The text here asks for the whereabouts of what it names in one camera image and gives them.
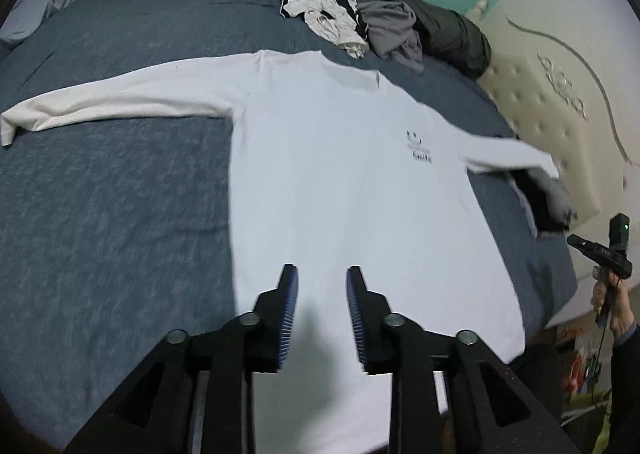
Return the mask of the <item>person's right hand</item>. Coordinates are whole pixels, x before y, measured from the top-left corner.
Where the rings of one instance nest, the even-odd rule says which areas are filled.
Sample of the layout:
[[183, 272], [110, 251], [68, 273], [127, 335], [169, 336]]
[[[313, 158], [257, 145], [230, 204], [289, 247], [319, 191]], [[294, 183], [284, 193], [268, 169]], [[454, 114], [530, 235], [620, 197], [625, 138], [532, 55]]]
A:
[[615, 290], [614, 301], [610, 309], [610, 327], [614, 339], [621, 344], [627, 333], [634, 331], [637, 327], [625, 283], [611, 272], [604, 273], [600, 271], [600, 279], [597, 281], [596, 286], [593, 287], [591, 304], [593, 309], [600, 313], [602, 307], [604, 307], [606, 293], [609, 288]]

